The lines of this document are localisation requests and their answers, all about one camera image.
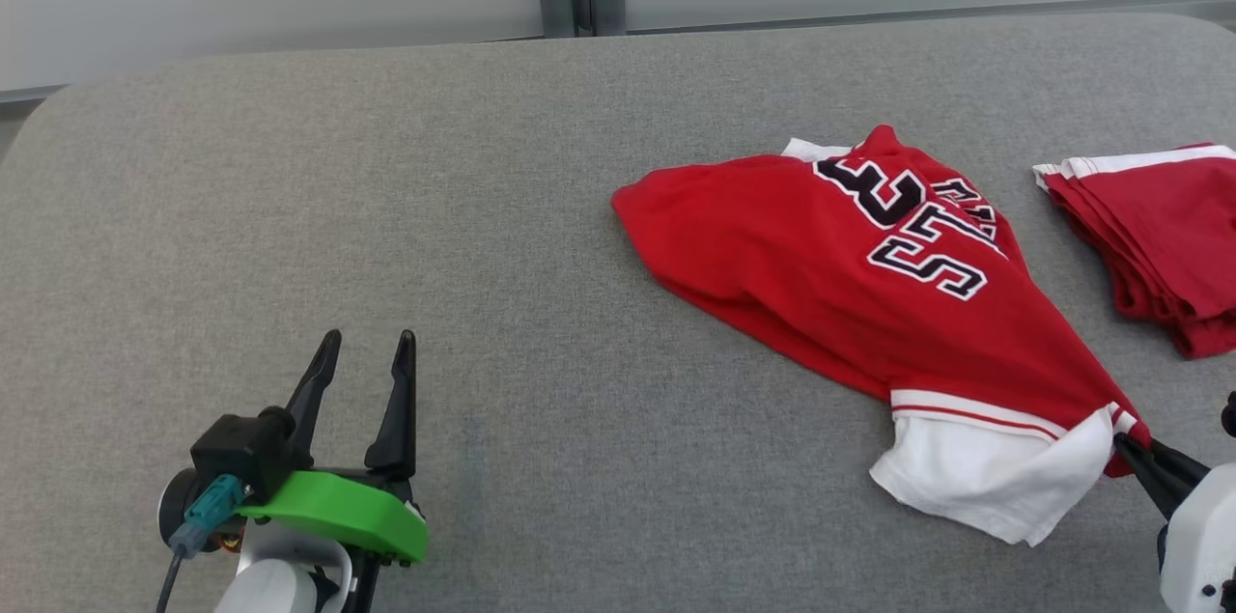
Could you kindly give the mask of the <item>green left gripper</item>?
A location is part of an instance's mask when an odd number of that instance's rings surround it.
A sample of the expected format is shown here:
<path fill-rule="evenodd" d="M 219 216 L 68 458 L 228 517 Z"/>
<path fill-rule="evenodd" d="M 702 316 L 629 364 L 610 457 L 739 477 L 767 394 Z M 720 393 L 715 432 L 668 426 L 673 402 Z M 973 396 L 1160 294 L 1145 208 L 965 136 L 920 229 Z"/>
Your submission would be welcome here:
<path fill-rule="evenodd" d="M 344 332 L 323 336 L 311 362 L 284 409 L 295 428 L 287 442 L 293 468 L 311 468 L 311 441 L 321 412 L 323 394 L 334 379 Z M 415 475 L 417 449 L 417 340 L 403 330 L 391 363 L 392 387 L 375 442 L 365 454 L 371 473 L 393 480 Z M 429 529 L 413 505 L 410 489 L 375 487 L 321 471 L 295 471 L 265 503 L 243 501 L 236 513 L 268 519 L 299 531 L 361 547 L 396 562 L 421 562 Z"/>

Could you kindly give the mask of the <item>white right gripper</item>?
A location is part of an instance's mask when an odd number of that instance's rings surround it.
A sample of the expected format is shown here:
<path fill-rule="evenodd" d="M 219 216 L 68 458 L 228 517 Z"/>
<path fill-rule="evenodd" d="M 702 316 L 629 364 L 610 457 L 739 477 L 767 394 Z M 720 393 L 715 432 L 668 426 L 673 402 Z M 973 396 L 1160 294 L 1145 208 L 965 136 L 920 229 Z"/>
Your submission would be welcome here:
<path fill-rule="evenodd" d="M 1115 449 L 1169 519 L 1161 567 L 1166 607 L 1236 613 L 1236 462 L 1210 468 L 1157 438 L 1148 450 L 1126 433 L 1117 434 Z M 1196 486 L 1184 501 L 1183 483 Z"/>

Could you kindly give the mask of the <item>red white basketball jersey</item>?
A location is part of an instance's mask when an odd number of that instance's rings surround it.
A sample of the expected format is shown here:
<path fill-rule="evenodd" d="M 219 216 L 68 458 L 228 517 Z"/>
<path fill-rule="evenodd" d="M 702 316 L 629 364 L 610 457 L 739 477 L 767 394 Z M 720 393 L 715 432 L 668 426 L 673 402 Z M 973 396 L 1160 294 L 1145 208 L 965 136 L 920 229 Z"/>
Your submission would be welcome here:
<path fill-rule="evenodd" d="M 892 498 L 1042 543 L 1151 435 L 1039 289 L 1006 218 L 879 125 L 852 150 L 659 169 L 612 206 L 650 274 L 811 371 L 883 399 Z"/>

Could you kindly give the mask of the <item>red white Bulls shorts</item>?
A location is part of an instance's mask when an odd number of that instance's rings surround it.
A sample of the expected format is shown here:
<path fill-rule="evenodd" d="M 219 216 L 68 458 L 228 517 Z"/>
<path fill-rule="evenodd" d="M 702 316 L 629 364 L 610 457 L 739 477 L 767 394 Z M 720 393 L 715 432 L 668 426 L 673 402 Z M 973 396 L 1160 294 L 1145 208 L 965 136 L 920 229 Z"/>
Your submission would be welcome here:
<path fill-rule="evenodd" d="M 1107 266 L 1121 315 L 1158 324 L 1187 358 L 1236 350 L 1236 150 L 1079 156 L 1032 172 Z"/>

